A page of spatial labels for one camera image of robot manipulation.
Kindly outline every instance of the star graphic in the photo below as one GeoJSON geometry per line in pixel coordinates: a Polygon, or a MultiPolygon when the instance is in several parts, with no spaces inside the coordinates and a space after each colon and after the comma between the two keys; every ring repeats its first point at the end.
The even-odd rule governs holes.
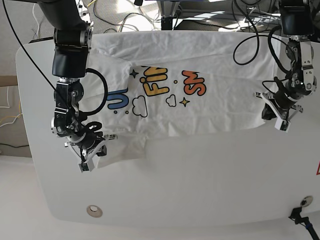
{"type": "Polygon", "coordinates": [[[182,100],[181,102],[179,102],[179,103],[180,103],[180,104],[183,104],[184,107],[186,107],[186,106],[187,106],[187,103],[190,103],[190,101],[186,100],[186,98],[183,97],[183,100],[182,100]]]}
{"type": "Polygon", "coordinates": [[[135,72],[134,69],[132,69],[132,73],[130,73],[131,76],[133,76],[133,78],[135,79],[136,76],[138,75],[139,73],[138,72],[135,72]]]}

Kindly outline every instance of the desk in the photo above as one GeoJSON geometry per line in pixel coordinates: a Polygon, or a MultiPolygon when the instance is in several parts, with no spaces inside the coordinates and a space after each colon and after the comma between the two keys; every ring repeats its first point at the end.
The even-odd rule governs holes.
{"type": "MultiPolygon", "coordinates": [[[[124,44],[132,34],[154,33],[110,33],[103,38],[124,44]]],[[[167,33],[152,38],[157,41],[163,34],[167,33]]],[[[206,34],[218,39],[222,33],[206,34]]],[[[248,36],[223,34],[239,42],[248,36]]],[[[320,76],[320,45],[312,45],[315,75],[320,76]]],[[[25,47],[55,85],[53,41],[25,47]]],[[[280,59],[289,65],[284,49],[280,59]]],[[[117,162],[87,174],[80,173],[74,155],[64,148],[65,140],[50,131],[52,90],[21,49],[16,64],[33,161],[48,207],[58,219],[127,227],[230,225],[287,217],[308,195],[314,201],[303,212],[320,210],[318,92],[301,101],[304,113],[293,118],[287,134],[274,129],[271,121],[251,130],[153,140],[147,143],[146,159],[117,162]],[[103,216],[89,216],[88,205],[99,206],[103,216]]]]}

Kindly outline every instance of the cloud graphic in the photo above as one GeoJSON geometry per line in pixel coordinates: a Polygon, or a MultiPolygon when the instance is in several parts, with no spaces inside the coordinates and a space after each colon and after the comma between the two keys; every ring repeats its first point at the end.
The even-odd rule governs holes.
{"type": "Polygon", "coordinates": [[[148,116],[147,103],[145,96],[138,96],[132,100],[132,112],[136,116],[146,118],[148,116]]]}
{"type": "Polygon", "coordinates": [[[177,102],[176,102],[176,95],[171,95],[170,97],[168,97],[165,102],[169,105],[169,107],[175,107],[177,106],[177,102]]]}

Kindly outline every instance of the white tabletop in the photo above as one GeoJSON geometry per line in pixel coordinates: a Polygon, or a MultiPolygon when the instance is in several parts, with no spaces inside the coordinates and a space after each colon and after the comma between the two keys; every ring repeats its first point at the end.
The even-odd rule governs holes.
{"type": "MultiPolygon", "coordinates": [[[[131,33],[112,37],[121,40],[126,34],[131,33]]],[[[240,33],[230,34],[243,39],[240,33]]],[[[320,45],[312,45],[314,72],[320,76],[320,45]]],[[[25,47],[55,85],[53,41],[25,47]]],[[[280,59],[288,66],[283,51],[280,59]]],[[[240,224],[287,217],[308,195],[314,201],[304,212],[320,210],[319,93],[301,101],[304,113],[293,118],[289,133],[277,131],[272,121],[245,131],[152,140],[146,159],[81,173],[65,140],[50,131],[52,89],[21,49],[16,64],[32,158],[48,207],[58,219],[128,227],[240,224]],[[103,216],[89,216],[88,205],[99,206],[103,216]]]]}

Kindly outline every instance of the white t-shirt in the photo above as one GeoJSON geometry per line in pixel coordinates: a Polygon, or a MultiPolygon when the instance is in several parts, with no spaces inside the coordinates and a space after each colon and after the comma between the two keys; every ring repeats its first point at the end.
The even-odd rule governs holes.
{"type": "MultiPolygon", "coordinates": [[[[95,36],[88,66],[104,75],[109,93],[104,109],[89,121],[101,122],[104,134],[118,135],[108,141],[107,156],[100,158],[98,168],[144,158],[148,139],[262,125],[265,104],[253,96],[265,91],[262,81],[272,80],[277,67],[264,39],[255,61],[236,65],[234,48],[247,37],[203,31],[95,36]]],[[[280,45],[273,45],[279,55],[280,45]]],[[[249,41],[236,59],[246,62],[255,51],[255,40],[249,41]]],[[[80,109],[91,111],[102,101],[103,85],[90,73],[82,84],[80,109]]]]}

